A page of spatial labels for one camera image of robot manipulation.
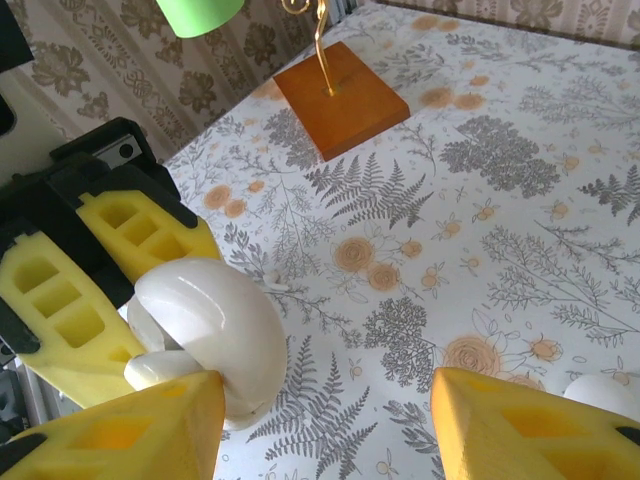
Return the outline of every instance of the gold metal wire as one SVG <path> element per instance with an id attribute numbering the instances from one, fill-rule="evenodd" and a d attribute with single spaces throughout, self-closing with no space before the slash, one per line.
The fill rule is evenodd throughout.
<path id="1" fill-rule="evenodd" d="M 282 0 L 282 7 L 292 15 L 300 15 L 309 9 L 311 0 L 306 0 L 304 5 L 298 9 L 294 7 L 295 3 L 296 0 Z M 322 46 L 322 34 L 327 26 L 327 20 L 329 19 L 329 9 L 327 8 L 326 0 L 318 0 L 318 9 L 316 10 L 316 13 L 318 15 L 318 26 L 316 27 L 316 33 L 314 35 L 316 54 L 320 61 L 320 68 L 322 69 L 322 74 L 324 75 L 324 80 L 327 84 L 329 96 L 333 97 L 337 93 L 337 89 L 333 81 L 333 77 L 331 76 L 331 71 L 329 70 L 329 62 L 327 62 L 327 57 L 324 54 L 324 47 Z"/>

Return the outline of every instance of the white mug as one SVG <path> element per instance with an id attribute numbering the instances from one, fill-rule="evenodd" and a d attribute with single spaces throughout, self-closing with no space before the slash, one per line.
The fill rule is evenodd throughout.
<path id="1" fill-rule="evenodd" d="M 210 258 L 174 260 L 136 282 L 133 303 L 130 324 L 149 325 L 150 317 L 184 350 L 159 346 L 131 359 L 125 378 L 136 390 L 216 370 L 224 378 L 225 429 L 247 428 L 270 410 L 284 383 L 286 339 L 278 313 L 248 276 Z M 162 345 L 158 335 L 140 339 Z"/>

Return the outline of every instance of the yellow foam pad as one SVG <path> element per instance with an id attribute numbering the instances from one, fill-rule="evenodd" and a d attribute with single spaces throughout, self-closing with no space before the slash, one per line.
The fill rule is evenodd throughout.
<path id="1" fill-rule="evenodd" d="M 220 375 L 194 373 L 21 433 L 47 439 L 2 480 L 211 480 L 223 422 Z"/>
<path id="2" fill-rule="evenodd" d="M 153 267 L 183 257 L 222 260 L 207 223 L 185 227 L 139 191 L 85 193 L 76 210 L 131 283 Z"/>
<path id="3" fill-rule="evenodd" d="M 44 233 L 16 238 L 0 263 L 0 296 L 40 339 L 20 354 L 82 407 L 133 392 L 131 357 L 146 353 L 106 295 Z"/>
<path id="4" fill-rule="evenodd" d="M 435 372 L 431 413 L 447 480 L 637 480 L 626 417 L 456 368 Z"/>

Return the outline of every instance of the table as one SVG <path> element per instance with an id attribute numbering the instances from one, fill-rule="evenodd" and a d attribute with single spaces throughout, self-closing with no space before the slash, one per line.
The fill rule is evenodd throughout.
<path id="1" fill-rule="evenodd" d="M 441 365 L 640 394 L 640 53 L 380 5 L 337 40 L 409 120 L 323 164 L 270 80 L 167 164 L 230 265 L 291 286 L 285 388 L 215 478 L 442 480 Z"/>

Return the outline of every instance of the orange flower print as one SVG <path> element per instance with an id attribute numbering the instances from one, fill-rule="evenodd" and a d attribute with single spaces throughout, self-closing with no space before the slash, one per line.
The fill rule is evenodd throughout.
<path id="1" fill-rule="evenodd" d="M 527 343 L 529 344 L 528 353 L 532 357 L 536 357 L 538 360 L 543 360 L 545 362 L 552 363 L 556 360 L 560 360 L 564 353 L 562 346 L 558 342 L 546 339 L 544 338 L 544 335 L 540 336 L 540 340 L 534 340 Z"/>
<path id="2" fill-rule="evenodd" d="M 218 185 L 207 192 L 202 203 L 209 210 L 217 210 L 220 207 L 224 207 L 230 198 L 231 188 L 227 185 Z"/>
<path id="3" fill-rule="evenodd" d="M 501 361 L 496 349 L 484 339 L 469 335 L 457 338 L 447 345 L 444 366 L 495 376 L 501 369 Z"/>
<path id="4" fill-rule="evenodd" d="M 440 264 L 434 263 L 433 266 L 427 268 L 422 277 L 422 285 L 425 287 L 424 290 L 431 292 L 433 298 L 438 298 L 438 287 L 449 284 L 449 280 L 440 274 L 443 268 L 444 262 Z"/>
<path id="5" fill-rule="evenodd" d="M 580 165 L 580 159 L 578 157 L 567 155 L 566 153 L 564 153 L 562 155 L 562 159 L 559 160 L 559 162 L 556 162 L 556 165 L 559 165 L 562 168 L 562 173 L 564 173 L 565 175 L 569 175 L 570 172 L 574 171 L 576 168 L 578 168 L 578 165 Z"/>
<path id="6" fill-rule="evenodd" d="M 527 373 L 526 375 L 513 375 L 507 380 L 507 382 L 533 388 L 534 390 L 540 390 L 541 392 L 546 392 L 542 382 L 540 380 L 538 380 L 537 382 L 533 380 L 531 377 L 529 377 L 529 373 Z"/>
<path id="7" fill-rule="evenodd" d="M 393 467 L 391 458 L 391 450 L 387 448 L 387 459 L 386 461 L 379 461 L 376 463 L 376 470 L 380 475 L 384 475 L 387 477 L 387 480 L 393 480 L 394 475 L 400 475 L 398 471 Z"/>
<path id="8" fill-rule="evenodd" d="M 422 244 L 415 240 L 409 240 L 407 243 L 400 247 L 402 254 L 409 258 L 416 258 L 422 252 Z"/>
<path id="9" fill-rule="evenodd" d="M 441 32 L 453 32 L 454 30 L 457 30 L 459 26 L 460 22 L 457 20 L 447 20 L 438 25 L 438 30 Z"/>
<path id="10" fill-rule="evenodd" d="M 345 272 L 358 272 L 373 260 L 373 246 L 366 238 L 348 238 L 340 244 L 333 256 L 336 266 Z"/>
<path id="11" fill-rule="evenodd" d="M 431 240 L 449 240 L 455 237 L 462 229 L 460 223 L 460 220 L 457 220 L 453 213 L 449 215 L 449 220 L 445 220 L 444 222 L 436 221 L 436 225 L 441 231 L 431 237 Z"/>
<path id="12" fill-rule="evenodd" d="M 282 91 L 280 90 L 280 87 L 278 87 L 278 84 L 275 82 L 275 80 L 269 80 L 264 85 L 256 88 L 251 96 L 258 99 L 268 98 L 274 101 L 284 98 L 284 95 L 282 94 Z"/>
<path id="13" fill-rule="evenodd" d="M 264 182 L 262 180 L 256 180 L 251 185 L 249 185 L 249 191 L 251 193 L 258 193 L 264 188 Z"/>
<path id="14" fill-rule="evenodd" d="M 476 75 L 471 79 L 469 85 L 472 85 L 474 87 L 482 87 L 487 83 L 489 83 L 489 77 L 487 77 L 486 75 Z"/>
<path id="15" fill-rule="evenodd" d="M 351 377 L 351 380 L 355 380 L 356 377 L 359 377 L 360 375 L 362 375 L 362 367 L 360 366 L 361 360 L 362 359 L 359 358 L 354 362 L 353 360 L 349 359 L 349 365 L 351 367 L 349 369 L 349 376 Z"/>
<path id="16" fill-rule="evenodd" d="M 485 103 L 485 98 L 477 93 L 465 93 L 458 95 L 453 100 L 453 105 L 459 110 L 477 110 Z"/>
<path id="17" fill-rule="evenodd" d="M 398 270 L 387 263 L 369 265 L 367 271 L 369 285 L 379 292 L 389 292 L 396 288 L 399 281 Z"/>
<path id="18" fill-rule="evenodd" d="M 592 155 L 606 155 L 609 149 L 602 146 L 602 143 L 596 138 L 593 145 L 589 145 L 587 151 Z"/>
<path id="19" fill-rule="evenodd" d="M 611 375 L 616 382 L 624 385 L 625 387 L 631 383 L 631 378 L 640 378 L 640 373 L 624 371 L 624 362 L 622 357 L 618 355 L 618 362 L 616 368 L 606 368 L 600 370 L 602 373 Z"/>
<path id="20" fill-rule="evenodd" d="M 460 265 L 461 267 L 469 270 L 469 273 L 474 277 L 478 276 L 478 274 L 476 273 L 476 268 L 480 266 L 480 259 L 478 259 L 478 257 L 461 258 L 460 261 L 462 262 L 462 264 Z"/>
<path id="21" fill-rule="evenodd" d="M 478 209 L 478 213 L 471 218 L 471 223 L 475 223 L 476 220 L 484 222 L 485 220 L 490 219 L 495 215 L 496 210 L 500 208 L 500 205 L 493 205 L 490 198 L 484 202 L 484 205 L 474 203 L 473 206 Z"/>
<path id="22" fill-rule="evenodd" d="M 424 31 L 431 30 L 436 25 L 438 25 L 438 17 L 433 15 L 423 15 L 422 17 L 416 18 L 411 24 L 411 28 L 414 30 Z"/>
<path id="23" fill-rule="evenodd" d="M 569 213 L 569 207 L 559 200 L 553 202 L 553 205 L 542 207 L 542 209 L 550 215 L 551 221 L 562 220 Z"/>
<path id="24" fill-rule="evenodd" d="M 453 101 L 453 92 L 449 87 L 438 87 L 427 90 L 420 97 L 425 107 L 445 108 Z"/>
<path id="25" fill-rule="evenodd" d="M 224 207 L 224 214 L 229 218 L 237 218 L 247 209 L 247 203 L 244 200 L 231 200 Z"/>

